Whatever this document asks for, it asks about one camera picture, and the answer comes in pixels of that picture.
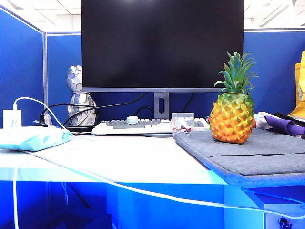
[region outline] pineapple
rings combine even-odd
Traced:
[[[220,93],[211,111],[210,128],[213,138],[222,142],[244,143],[250,137],[253,126],[254,102],[250,97],[252,89],[250,79],[257,77],[249,69],[255,64],[254,58],[248,58],[250,53],[242,57],[239,53],[227,53],[230,60],[224,63],[225,81],[217,81],[225,85],[225,93]]]

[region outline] gray felt mat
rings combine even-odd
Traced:
[[[239,187],[305,185],[305,140],[253,129],[247,142],[213,139],[211,131],[180,133],[176,142],[225,182]]]

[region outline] light blue bag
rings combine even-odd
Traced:
[[[0,148],[38,151],[71,139],[66,129],[41,126],[22,126],[0,129]]]

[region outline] pineapple leaves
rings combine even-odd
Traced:
[[[214,86],[222,83],[226,87],[227,92],[236,93],[248,93],[250,89],[253,89],[250,79],[258,77],[256,72],[250,72],[256,62],[253,62],[253,57],[249,58],[249,52],[244,55],[240,55],[237,52],[232,52],[229,56],[229,61],[224,63],[224,71],[220,71],[224,75],[225,81],[217,81]]]
[[[214,87],[219,83],[222,83],[226,87],[226,89],[231,88],[231,86],[226,81],[217,81],[217,82],[215,82]]]

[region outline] charger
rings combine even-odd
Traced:
[[[3,110],[3,128],[22,126],[21,110],[14,107],[13,110]]]

